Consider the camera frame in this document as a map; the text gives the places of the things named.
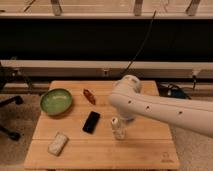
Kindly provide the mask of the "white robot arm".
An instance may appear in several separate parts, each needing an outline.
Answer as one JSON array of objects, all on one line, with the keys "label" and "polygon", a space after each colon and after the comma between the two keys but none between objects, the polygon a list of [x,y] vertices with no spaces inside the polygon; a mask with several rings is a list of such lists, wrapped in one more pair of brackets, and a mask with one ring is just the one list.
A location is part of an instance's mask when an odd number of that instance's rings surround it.
[{"label": "white robot arm", "polygon": [[123,120],[138,114],[213,138],[213,102],[142,94],[134,75],[118,80],[108,99]]}]

